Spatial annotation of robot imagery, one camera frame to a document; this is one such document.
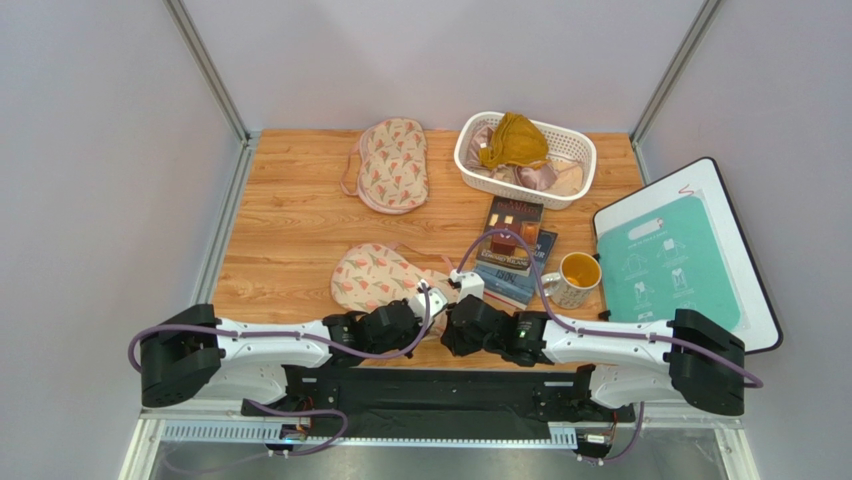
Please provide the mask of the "floral mesh laundry bag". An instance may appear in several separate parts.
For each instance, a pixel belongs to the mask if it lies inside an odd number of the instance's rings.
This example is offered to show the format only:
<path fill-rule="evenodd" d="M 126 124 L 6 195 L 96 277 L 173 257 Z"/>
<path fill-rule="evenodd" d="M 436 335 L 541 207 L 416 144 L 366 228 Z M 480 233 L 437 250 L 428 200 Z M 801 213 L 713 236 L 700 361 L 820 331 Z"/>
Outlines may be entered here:
<path fill-rule="evenodd" d="M 453 268 L 449 257 L 401 242 L 363 243 L 350 248 L 335 266 L 330 293 L 347 311 L 371 312 L 414 296 L 418 282 L 425 280 L 453 303 L 458 299 L 449 282 Z"/>

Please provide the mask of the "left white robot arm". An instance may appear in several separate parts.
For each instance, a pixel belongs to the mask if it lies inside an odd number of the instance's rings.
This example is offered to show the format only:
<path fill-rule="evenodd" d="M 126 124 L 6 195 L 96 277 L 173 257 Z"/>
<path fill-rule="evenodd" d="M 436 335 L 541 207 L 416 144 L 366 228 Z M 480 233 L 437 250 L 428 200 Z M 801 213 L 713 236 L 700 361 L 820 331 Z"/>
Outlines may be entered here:
<path fill-rule="evenodd" d="M 146 408 L 193 399 L 270 404 L 286 395 L 287 367 L 349 368 L 411 355 L 446 306 L 436 293 L 417 293 L 369 313 L 272 325 L 219 317 L 198 304 L 139 332 L 128 357 Z"/>

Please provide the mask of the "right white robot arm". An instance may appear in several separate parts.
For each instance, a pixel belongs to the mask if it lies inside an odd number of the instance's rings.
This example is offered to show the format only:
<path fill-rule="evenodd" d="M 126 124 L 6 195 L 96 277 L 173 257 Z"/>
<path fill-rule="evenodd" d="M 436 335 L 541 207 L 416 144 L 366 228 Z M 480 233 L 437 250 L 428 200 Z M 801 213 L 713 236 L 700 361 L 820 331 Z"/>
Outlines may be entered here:
<path fill-rule="evenodd" d="M 758 382 L 744 368 L 745 344 L 701 313 L 609 323 L 546 311 L 508 314 L 466 296 L 449 306 L 441 343 L 455 356 L 485 351 L 522 367 L 577 364 L 577 398 L 607 409 L 683 400 L 715 415 L 740 416 Z"/>

